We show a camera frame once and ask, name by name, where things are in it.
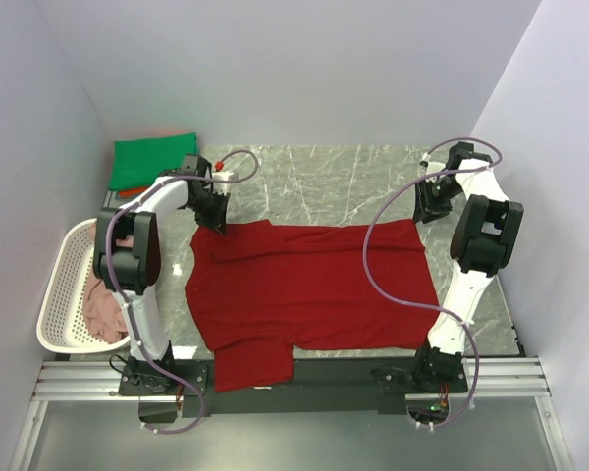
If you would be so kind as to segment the red t shirt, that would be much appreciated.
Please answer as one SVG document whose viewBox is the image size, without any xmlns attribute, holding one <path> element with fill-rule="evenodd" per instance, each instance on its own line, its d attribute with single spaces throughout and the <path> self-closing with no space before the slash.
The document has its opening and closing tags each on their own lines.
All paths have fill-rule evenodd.
<svg viewBox="0 0 589 471">
<path fill-rule="evenodd" d="M 199 229 L 186 286 L 219 393 L 290 379 L 293 351 L 416 349 L 437 294 L 409 220 L 365 226 Z"/>
</svg>

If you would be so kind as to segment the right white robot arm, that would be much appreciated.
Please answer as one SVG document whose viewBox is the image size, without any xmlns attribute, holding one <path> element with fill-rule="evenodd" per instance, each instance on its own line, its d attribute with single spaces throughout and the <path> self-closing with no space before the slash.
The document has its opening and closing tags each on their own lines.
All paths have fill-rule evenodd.
<svg viewBox="0 0 589 471">
<path fill-rule="evenodd" d="M 456 196 L 465 197 L 450 244 L 453 272 L 443 310 L 410 370 L 414 385 L 425 392 L 464 385 L 466 329 L 486 288 L 509 263 L 524 214 L 523 205 L 508 198 L 496 179 L 493 168 L 502 157 L 476 151 L 476 143 L 486 144 L 450 139 L 446 163 L 431 161 L 430 152 L 420 162 L 426 178 L 415 188 L 413 222 L 439 220 L 451 213 Z"/>
</svg>

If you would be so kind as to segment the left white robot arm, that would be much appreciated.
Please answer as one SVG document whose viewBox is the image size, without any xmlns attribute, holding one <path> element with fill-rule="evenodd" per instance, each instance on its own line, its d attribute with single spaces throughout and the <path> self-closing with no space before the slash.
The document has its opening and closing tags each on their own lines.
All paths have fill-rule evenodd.
<svg viewBox="0 0 589 471">
<path fill-rule="evenodd" d="M 162 268 L 159 222 L 189 209 L 196 223 L 219 235 L 226 232 L 231 183 L 238 174 L 188 155 L 187 164 L 165 170 L 139 196 L 118 208 L 100 210 L 96 220 L 93 273 L 118 303 L 130 343 L 121 390 L 138 395 L 201 394 L 177 371 L 171 341 L 164 332 L 155 285 Z"/>
</svg>

